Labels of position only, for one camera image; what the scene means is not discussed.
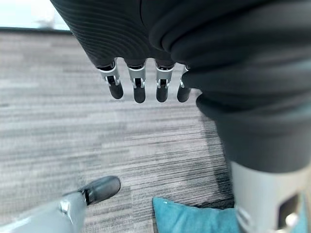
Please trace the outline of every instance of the robotic hand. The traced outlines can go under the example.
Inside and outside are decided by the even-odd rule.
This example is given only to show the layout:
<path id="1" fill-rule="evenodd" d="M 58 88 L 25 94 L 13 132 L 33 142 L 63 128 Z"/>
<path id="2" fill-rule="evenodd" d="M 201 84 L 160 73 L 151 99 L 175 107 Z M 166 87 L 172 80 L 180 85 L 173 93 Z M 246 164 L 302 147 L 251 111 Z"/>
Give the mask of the robotic hand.
<path id="1" fill-rule="evenodd" d="M 80 233 L 88 205 L 106 200 L 120 190 L 120 180 L 107 176 L 95 180 L 62 199 L 24 213 L 11 224 L 0 226 L 1 233 Z"/>
<path id="2" fill-rule="evenodd" d="M 311 2 L 307 0 L 52 0 L 112 96 L 115 58 L 145 100 L 145 60 L 164 102 L 174 63 L 189 67 L 179 100 L 198 88 L 231 166 L 241 232 L 289 232 L 311 160 Z"/>

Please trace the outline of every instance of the blue fabric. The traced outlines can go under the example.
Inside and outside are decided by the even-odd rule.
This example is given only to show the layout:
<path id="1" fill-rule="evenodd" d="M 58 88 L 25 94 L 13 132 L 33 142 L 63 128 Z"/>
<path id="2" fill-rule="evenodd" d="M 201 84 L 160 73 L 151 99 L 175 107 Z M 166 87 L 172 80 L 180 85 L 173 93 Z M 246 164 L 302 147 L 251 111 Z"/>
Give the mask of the blue fabric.
<path id="1" fill-rule="evenodd" d="M 159 233 L 237 233 L 234 209 L 199 209 L 163 198 L 153 198 Z M 307 211 L 304 206 L 298 225 L 292 233 L 307 233 Z"/>

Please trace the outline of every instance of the dark gray fabric sleeve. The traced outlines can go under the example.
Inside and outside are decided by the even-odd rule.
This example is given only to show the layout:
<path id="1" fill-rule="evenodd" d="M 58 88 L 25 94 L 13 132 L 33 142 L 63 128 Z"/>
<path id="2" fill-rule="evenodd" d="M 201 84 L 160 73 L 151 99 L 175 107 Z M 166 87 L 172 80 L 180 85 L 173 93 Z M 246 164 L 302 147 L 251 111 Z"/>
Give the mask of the dark gray fabric sleeve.
<path id="1" fill-rule="evenodd" d="M 147 12 L 160 12 L 149 17 Z M 311 158 L 311 2 L 142 1 L 153 46 L 187 64 L 186 87 L 215 120 L 226 154 L 246 167 L 289 172 Z"/>

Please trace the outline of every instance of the gray carpet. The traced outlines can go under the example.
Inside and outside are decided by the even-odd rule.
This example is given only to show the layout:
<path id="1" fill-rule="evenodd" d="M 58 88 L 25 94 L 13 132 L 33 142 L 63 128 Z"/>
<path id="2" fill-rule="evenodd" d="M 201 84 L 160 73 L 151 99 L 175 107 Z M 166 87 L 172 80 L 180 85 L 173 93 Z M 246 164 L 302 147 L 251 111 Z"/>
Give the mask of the gray carpet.
<path id="1" fill-rule="evenodd" d="M 121 191 L 87 211 L 86 233 L 153 233 L 152 197 L 200 207 L 232 206 L 214 124 L 176 93 L 156 101 L 147 63 L 137 104 L 119 59 L 124 97 L 115 100 L 70 35 L 0 32 L 0 222 L 105 175 Z"/>

